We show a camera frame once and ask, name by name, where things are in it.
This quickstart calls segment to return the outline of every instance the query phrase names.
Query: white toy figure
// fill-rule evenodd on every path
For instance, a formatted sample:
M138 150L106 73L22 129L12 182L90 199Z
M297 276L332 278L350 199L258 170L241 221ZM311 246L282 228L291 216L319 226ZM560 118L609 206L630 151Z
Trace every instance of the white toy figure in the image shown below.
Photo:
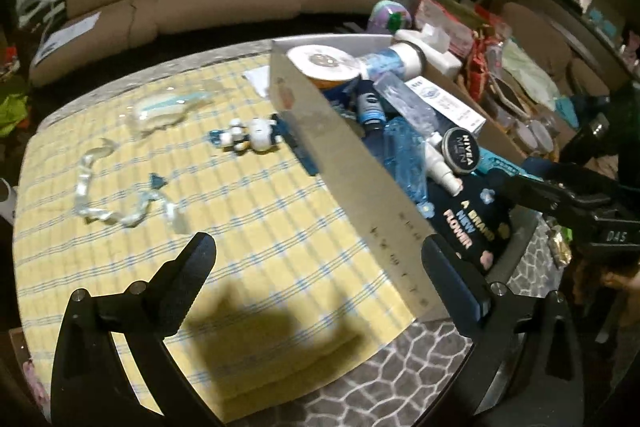
M234 151L241 153L251 147L255 152L265 152L282 142L282 136L275 130L275 121L265 118L254 118L245 126L238 118L229 123L229 129L217 135L218 147L233 147Z

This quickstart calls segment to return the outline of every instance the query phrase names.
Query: blue triangular piece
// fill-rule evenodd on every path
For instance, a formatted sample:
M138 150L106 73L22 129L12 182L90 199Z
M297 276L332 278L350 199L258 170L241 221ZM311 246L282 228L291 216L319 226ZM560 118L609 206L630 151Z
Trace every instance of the blue triangular piece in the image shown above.
M151 188L153 190L158 190L159 188L162 188L166 185L166 180L162 178L162 176L159 176L158 174L156 174L155 172L151 173L150 181L151 181Z

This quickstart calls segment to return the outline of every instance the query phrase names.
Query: paper on couch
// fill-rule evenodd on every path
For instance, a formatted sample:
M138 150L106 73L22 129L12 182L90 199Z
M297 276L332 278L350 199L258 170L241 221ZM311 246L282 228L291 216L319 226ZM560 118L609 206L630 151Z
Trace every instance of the paper on couch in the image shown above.
M56 49L64 46L68 42L71 42L76 37L87 33L95 26L98 17L100 17L100 12L82 19L81 21L77 22L76 24L72 24L67 28L63 28L55 33L52 33L47 41L40 46L38 52L36 53L36 56L33 57L33 64L36 65L43 58L48 57L50 54L52 54Z

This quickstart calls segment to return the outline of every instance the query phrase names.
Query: candy wrapper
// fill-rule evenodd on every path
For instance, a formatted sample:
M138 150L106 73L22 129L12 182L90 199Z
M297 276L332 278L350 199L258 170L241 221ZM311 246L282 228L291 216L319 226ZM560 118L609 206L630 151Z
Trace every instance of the candy wrapper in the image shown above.
M213 101L222 92L220 84L210 89L167 87L127 107L126 122L136 140L182 121L188 111Z
M92 166L97 159L110 156L117 149L116 142L102 138L102 147L88 150L82 158L80 158L78 183L76 184L76 198L74 204L74 213L77 216L84 217L87 221L102 221L108 225L120 223L123 227L135 227L143 219L148 212L149 203L151 201L160 201L162 204L162 213L164 219L172 226L175 233L189 233L188 226L184 215L180 212L178 205L171 202L162 192L154 186L160 186L157 183L158 176L151 175L150 190L140 192L138 202L129 214L114 212L104 208L95 208L89 202L89 186L94 177Z

